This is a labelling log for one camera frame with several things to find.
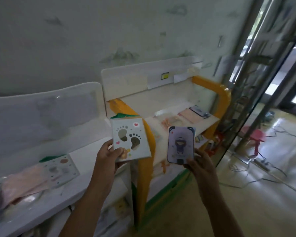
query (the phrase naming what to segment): pink stool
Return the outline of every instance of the pink stool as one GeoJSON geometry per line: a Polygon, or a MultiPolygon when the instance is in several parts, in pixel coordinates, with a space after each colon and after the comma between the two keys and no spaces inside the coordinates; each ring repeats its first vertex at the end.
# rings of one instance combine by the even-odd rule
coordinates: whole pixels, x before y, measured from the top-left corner
{"type": "MultiPolygon", "coordinates": [[[[244,134],[248,131],[250,127],[244,126],[241,128],[241,132],[244,134]]],[[[250,135],[249,138],[251,141],[254,141],[254,156],[258,156],[259,154],[259,145],[261,142],[265,142],[265,133],[261,131],[260,129],[256,129],[253,131],[253,133],[250,135]]]]}

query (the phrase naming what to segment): footprint card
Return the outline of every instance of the footprint card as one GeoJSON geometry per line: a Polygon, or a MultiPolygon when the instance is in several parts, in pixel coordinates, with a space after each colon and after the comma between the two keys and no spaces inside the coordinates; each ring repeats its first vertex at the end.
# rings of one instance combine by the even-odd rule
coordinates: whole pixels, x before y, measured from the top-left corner
{"type": "Polygon", "coordinates": [[[169,128],[168,161],[175,164],[186,164],[187,158],[194,158],[193,127],[171,126],[169,128]]]}
{"type": "Polygon", "coordinates": [[[111,119],[111,125],[114,149],[126,149],[117,162],[151,157],[142,118],[115,118],[111,119]]]}

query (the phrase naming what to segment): purple card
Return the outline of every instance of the purple card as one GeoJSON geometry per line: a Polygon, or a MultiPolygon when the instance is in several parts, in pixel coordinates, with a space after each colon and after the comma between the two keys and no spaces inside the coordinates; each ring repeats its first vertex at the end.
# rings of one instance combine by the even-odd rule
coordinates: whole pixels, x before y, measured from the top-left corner
{"type": "Polygon", "coordinates": [[[187,158],[194,158],[193,127],[172,126],[169,128],[168,161],[186,164],[187,158]]]}

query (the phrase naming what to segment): white wall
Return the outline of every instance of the white wall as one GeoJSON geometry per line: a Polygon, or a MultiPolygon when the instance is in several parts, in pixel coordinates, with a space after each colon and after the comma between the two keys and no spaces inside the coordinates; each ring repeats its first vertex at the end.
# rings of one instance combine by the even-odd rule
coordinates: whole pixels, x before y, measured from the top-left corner
{"type": "Polygon", "coordinates": [[[201,75],[212,78],[251,2],[0,0],[0,95],[100,81],[103,68],[180,55],[202,56],[201,75]]]}

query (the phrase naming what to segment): footprint kit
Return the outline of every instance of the footprint kit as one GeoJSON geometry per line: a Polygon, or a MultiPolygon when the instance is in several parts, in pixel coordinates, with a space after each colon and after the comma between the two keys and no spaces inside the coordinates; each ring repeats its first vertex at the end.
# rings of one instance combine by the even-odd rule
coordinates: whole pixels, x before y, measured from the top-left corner
{"type": "Polygon", "coordinates": [[[115,118],[111,119],[111,125],[114,149],[126,149],[117,162],[151,157],[142,118],[115,118]]]}

